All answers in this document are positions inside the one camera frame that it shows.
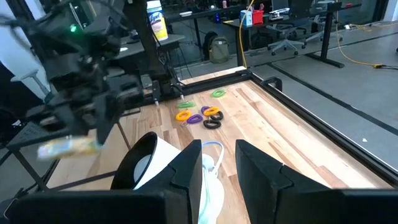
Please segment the black office desk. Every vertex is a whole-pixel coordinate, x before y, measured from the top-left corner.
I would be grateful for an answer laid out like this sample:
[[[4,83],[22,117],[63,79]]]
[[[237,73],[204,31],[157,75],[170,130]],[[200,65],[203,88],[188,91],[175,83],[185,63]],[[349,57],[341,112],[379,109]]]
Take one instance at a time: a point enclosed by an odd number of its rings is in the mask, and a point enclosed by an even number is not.
[[[325,24],[325,28],[324,28],[325,33],[324,33],[323,41],[322,41],[321,54],[315,55],[315,54],[311,53],[311,54],[308,54],[308,57],[310,57],[314,60],[318,60],[318,61],[327,63],[334,67],[343,68],[345,66],[344,64],[339,63],[334,60],[327,59],[330,34],[331,34],[332,23],[333,23],[333,15],[335,12],[343,11],[343,10],[347,10],[347,9],[353,9],[353,8],[356,8],[359,6],[360,6],[360,4],[342,4],[340,2],[334,2],[334,3],[328,3],[326,5],[326,9],[324,11],[315,13],[314,14],[315,16],[317,16],[319,14],[325,15],[325,17],[326,17],[326,24]],[[311,16],[312,16],[311,14],[306,14],[304,16],[297,17],[293,14],[287,15],[286,13],[283,13],[282,19],[277,19],[275,21],[272,21],[271,14],[268,13],[266,16],[264,16],[264,23],[259,24],[259,25],[243,27],[240,25],[239,19],[235,19],[232,21],[224,21],[223,24],[234,29],[235,35],[236,35],[237,63],[239,66],[246,67],[247,63],[246,63],[246,58],[245,58],[245,54],[244,54],[244,43],[246,41],[246,39],[245,39],[246,32],[248,32],[249,30],[254,29],[254,28],[262,28],[262,27],[266,27],[266,26],[272,26],[274,24],[277,24],[277,25],[278,24],[287,24],[287,25],[292,25],[294,27],[299,28],[297,26],[298,21],[303,20],[303,19],[308,19]]]

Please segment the red box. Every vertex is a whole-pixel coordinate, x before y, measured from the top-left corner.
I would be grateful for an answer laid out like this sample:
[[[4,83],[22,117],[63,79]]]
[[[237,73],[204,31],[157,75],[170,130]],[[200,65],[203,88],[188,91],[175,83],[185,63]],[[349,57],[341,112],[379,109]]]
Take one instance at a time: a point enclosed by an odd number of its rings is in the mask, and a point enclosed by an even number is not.
[[[259,25],[264,23],[264,11],[263,10],[253,10],[252,12],[252,24]]]

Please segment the black aluminium rig frame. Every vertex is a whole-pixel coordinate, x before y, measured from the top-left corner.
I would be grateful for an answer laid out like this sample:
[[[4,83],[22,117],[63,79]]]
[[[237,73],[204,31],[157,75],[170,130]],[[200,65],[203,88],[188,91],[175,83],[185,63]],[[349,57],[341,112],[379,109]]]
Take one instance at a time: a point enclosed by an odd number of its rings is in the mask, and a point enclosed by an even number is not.
[[[137,138],[153,131],[181,149],[194,139],[216,140],[207,154],[223,158],[220,174],[228,185],[238,180],[235,143],[243,139],[274,159],[329,187],[398,189],[398,172],[344,134],[309,112],[262,78],[241,67],[196,78],[189,84],[203,84],[206,90],[190,95],[194,113],[202,106],[216,106],[224,114],[221,127],[209,130],[202,124],[183,124],[175,119],[177,100],[141,109]],[[212,92],[226,90],[213,98]]]

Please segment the disinfectant wipes canister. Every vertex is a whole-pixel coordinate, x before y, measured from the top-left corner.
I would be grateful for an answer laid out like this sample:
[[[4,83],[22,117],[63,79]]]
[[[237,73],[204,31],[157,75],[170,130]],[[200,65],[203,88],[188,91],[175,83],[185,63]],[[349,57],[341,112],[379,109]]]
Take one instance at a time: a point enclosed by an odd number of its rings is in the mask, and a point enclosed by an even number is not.
[[[147,1],[147,15],[157,40],[168,39],[167,26],[160,0]]]

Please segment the olive green backpack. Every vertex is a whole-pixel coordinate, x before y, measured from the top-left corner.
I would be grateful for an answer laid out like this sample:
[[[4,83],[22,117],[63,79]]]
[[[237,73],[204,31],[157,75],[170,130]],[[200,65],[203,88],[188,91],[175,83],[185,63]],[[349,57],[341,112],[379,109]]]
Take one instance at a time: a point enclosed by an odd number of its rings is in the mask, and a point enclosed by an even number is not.
[[[203,42],[204,60],[211,63],[225,63],[229,60],[229,42],[225,36],[210,31]]]

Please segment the blue box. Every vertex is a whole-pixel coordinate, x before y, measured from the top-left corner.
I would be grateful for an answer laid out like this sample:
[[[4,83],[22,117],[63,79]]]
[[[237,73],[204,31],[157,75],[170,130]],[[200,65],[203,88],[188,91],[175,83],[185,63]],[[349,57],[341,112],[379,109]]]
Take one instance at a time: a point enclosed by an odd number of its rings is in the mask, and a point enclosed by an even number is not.
[[[240,11],[240,25],[243,27],[252,26],[252,10],[246,9]]]

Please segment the white desk lamp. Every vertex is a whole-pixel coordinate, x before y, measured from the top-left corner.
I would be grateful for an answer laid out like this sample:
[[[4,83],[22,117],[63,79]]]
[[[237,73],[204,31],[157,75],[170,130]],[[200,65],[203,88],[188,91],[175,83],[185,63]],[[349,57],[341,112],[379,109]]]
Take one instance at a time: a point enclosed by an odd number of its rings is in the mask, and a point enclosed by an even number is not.
[[[112,189],[137,190],[161,172],[180,150],[151,131],[143,135],[122,159]]]

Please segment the grey office chair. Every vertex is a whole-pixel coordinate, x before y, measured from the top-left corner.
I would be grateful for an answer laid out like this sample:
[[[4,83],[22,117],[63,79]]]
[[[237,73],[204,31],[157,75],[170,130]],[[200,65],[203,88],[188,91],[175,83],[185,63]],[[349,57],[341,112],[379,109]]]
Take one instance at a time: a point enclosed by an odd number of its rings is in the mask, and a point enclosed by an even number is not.
[[[307,44],[309,41],[314,40],[314,39],[318,39],[320,42],[323,41],[323,36],[325,33],[324,28],[325,28],[325,24],[326,24],[326,17],[317,15],[313,18],[312,24],[320,26],[321,29],[320,29],[320,31],[318,31],[315,34],[311,35],[310,37],[306,38],[305,42],[304,42],[305,44]],[[341,34],[337,34],[336,32],[332,32],[330,34],[330,37],[335,37],[339,42],[341,42],[343,40],[343,36]]]
[[[289,40],[288,35],[295,32],[297,30],[297,27],[294,27],[292,25],[280,25],[278,26],[277,24],[274,24],[272,26],[266,26],[270,30],[276,31],[278,34],[282,34],[284,38],[282,40],[279,40],[277,42],[271,43],[267,46],[267,49],[271,51],[271,55],[276,54],[276,50],[279,50],[283,48],[284,50],[287,50],[288,48],[294,50],[294,55],[298,55],[298,48],[297,46],[301,47],[302,49],[306,48],[306,43],[301,42],[301,41],[296,41],[296,40]]]

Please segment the black perforated metal riser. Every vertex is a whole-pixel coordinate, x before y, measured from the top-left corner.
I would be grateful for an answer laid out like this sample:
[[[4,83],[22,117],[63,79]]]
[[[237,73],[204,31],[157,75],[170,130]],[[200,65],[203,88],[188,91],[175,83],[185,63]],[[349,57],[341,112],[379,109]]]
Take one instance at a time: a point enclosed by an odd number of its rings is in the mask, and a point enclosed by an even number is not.
[[[137,138],[137,120],[114,125],[104,148],[91,156],[41,161],[40,144],[58,138],[30,123],[6,144],[0,159],[0,201],[48,190],[103,190],[110,188],[122,158]]]

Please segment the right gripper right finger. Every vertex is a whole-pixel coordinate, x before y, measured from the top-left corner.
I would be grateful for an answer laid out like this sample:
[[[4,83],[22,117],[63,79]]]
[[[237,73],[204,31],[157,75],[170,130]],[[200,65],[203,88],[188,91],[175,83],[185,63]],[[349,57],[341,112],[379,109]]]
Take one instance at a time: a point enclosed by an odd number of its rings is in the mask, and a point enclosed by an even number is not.
[[[235,156],[251,224],[398,224],[396,189],[331,189],[242,139]]]

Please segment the grey side table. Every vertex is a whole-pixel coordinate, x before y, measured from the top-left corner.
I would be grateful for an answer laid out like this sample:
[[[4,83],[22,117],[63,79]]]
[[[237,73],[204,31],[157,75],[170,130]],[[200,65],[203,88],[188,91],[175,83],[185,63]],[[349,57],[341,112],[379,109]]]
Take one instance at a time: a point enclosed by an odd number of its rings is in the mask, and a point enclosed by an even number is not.
[[[184,35],[177,35],[177,34],[169,34],[168,39],[166,40],[161,40],[160,45],[162,48],[167,48],[171,47],[173,45],[176,45],[177,47],[179,46],[179,42],[185,38]],[[133,44],[124,44],[120,48],[119,54],[114,58],[116,59],[121,59],[124,57],[132,56],[132,55],[137,55],[144,52],[144,47],[141,42],[136,42]]]

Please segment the yellow staples packet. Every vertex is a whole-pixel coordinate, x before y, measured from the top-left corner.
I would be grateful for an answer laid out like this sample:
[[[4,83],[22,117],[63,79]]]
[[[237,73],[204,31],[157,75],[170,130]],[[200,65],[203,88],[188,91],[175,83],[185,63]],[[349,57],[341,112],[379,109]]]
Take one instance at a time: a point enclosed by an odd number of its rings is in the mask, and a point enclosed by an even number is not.
[[[78,157],[96,154],[103,145],[96,138],[88,136],[67,136],[47,141],[37,149],[37,158],[41,161]]]

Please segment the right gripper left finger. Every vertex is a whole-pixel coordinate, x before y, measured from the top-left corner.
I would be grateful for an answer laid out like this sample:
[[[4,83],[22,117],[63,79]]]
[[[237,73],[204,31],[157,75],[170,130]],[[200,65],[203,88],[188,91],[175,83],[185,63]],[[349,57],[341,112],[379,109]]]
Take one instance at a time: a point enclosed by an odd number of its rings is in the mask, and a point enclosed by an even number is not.
[[[6,211],[9,224],[195,224],[202,183],[201,141],[193,140],[137,190],[30,194]]]

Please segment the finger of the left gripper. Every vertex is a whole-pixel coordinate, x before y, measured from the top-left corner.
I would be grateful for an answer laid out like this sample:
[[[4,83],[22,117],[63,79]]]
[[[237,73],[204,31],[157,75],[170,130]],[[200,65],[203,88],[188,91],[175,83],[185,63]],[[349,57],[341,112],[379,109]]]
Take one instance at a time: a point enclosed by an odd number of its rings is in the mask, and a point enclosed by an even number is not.
[[[87,136],[90,130],[88,124],[75,114],[68,105],[57,107],[57,118],[69,130],[72,136]]]
[[[104,144],[115,122],[123,111],[123,106],[116,96],[102,93],[94,97],[96,138]]]

